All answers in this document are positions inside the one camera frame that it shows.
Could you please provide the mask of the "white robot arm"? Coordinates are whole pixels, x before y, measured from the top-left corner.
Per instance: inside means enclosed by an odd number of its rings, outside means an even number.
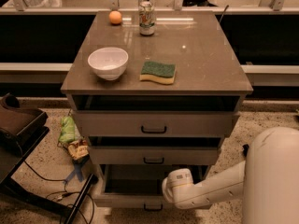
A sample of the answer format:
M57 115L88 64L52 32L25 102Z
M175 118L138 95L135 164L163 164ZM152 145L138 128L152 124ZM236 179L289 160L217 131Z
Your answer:
M239 164L197 184L189 169L178 169L164 179L162 189L179 209L240 197L243 224L299 224L299 131L267 129Z

